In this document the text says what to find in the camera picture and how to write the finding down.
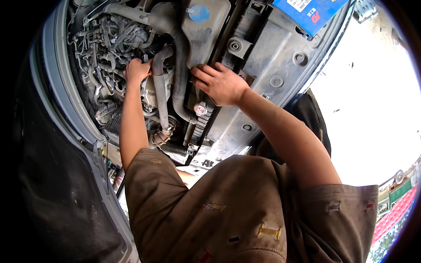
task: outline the brown t-shirt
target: brown t-shirt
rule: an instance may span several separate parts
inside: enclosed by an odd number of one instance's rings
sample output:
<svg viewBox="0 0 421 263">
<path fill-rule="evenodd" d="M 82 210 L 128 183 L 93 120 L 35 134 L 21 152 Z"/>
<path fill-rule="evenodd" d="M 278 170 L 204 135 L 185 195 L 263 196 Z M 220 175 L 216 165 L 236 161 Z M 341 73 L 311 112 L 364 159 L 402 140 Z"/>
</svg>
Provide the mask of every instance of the brown t-shirt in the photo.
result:
<svg viewBox="0 0 421 263">
<path fill-rule="evenodd" d="M 286 165 L 232 156 L 190 190 L 165 155 L 141 150 L 125 192 L 142 263 L 365 262 L 378 186 L 298 190 Z"/>
</svg>

